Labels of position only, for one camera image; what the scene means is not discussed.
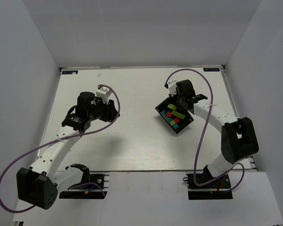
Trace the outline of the teal arch block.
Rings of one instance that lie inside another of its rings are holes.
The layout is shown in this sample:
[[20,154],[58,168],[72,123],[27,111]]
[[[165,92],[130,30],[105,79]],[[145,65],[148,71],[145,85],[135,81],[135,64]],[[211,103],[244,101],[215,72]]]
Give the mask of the teal arch block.
[[167,108],[168,108],[168,111],[171,112],[171,114],[176,112],[176,106],[173,104],[168,104]]

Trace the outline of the long green block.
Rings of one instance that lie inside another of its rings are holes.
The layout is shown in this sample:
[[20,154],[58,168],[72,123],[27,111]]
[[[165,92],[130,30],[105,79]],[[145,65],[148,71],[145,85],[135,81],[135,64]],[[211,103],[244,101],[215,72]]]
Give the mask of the long green block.
[[172,115],[175,116],[175,117],[178,117],[179,119],[185,118],[185,114],[179,113],[177,111],[172,111]]

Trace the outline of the black plastic bin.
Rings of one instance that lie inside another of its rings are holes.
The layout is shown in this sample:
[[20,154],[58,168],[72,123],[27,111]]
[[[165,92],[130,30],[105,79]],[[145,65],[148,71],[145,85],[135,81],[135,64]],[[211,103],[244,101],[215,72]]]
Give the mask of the black plastic bin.
[[[174,129],[173,126],[171,126],[169,123],[171,120],[174,120],[177,117],[173,115],[172,117],[166,116],[166,113],[169,112],[167,108],[168,104],[175,105],[177,112],[185,114],[184,119],[179,119],[179,122],[175,123],[179,126],[178,129]],[[183,129],[185,129],[188,125],[190,125],[194,121],[194,119],[187,110],[181,109],[180,107],[177,106],[176,99],[175,97],[172,96],[168,96],[164,101],[162,101],[158,106],[156,106],[155,109],[175,134],[180,133]]]

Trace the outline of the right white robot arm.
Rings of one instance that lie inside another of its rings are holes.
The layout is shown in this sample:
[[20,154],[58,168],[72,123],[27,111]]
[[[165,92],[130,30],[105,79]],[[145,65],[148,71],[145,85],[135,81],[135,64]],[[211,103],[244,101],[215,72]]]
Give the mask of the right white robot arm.
[[221,134],[221,153],[203,168],[201,180],[197,180],[196,175],[193,175],[196,186],[207,186],[216,182],[242,160],[259,151],[252,120],[248,117],[238,118],[230,115],[215,106],[212,90],[210,97],[206,97],[203,94],[196,94],[191,81],[179,81],[176,83],[176,102],[184,110],[205,120],[194,165],[198,163],[208,125],[213,126]]

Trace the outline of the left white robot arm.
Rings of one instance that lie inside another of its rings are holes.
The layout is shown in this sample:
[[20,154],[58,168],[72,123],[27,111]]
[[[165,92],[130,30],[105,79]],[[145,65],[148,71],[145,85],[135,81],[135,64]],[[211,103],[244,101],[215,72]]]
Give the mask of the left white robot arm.
[[61,123],[56,143],[49,145],[27,169],[21,168],[17,172],[20,200],[47,210],[64,190],[89,185],[90,171],[85,165],[74,163],[66,166],[63,172],[57,170],[92,121],[112,123],[119,116],[114,101],[109,99],[111,93],[112,90],[106,87],[99,88],[96,93],[80,93],[77,104],[68,110]]

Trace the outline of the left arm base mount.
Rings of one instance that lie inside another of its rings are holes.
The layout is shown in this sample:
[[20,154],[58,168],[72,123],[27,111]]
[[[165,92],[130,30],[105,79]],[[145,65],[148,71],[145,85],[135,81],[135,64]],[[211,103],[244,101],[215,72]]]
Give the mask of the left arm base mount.
[[59,194],[59,199],[103,200],[108,193],[109,173],[91,172],[83,184],[73,185]]

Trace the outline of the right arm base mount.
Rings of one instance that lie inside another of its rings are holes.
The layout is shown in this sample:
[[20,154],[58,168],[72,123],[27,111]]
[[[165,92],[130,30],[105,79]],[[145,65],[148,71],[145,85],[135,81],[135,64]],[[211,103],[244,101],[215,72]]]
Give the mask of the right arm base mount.
[[231,182],[228,175],[205,186],[196,186],[193,181],[193,174],[187,174],[183,178],[187,184],[189,200],[232,200],[233,195],[230,190]]

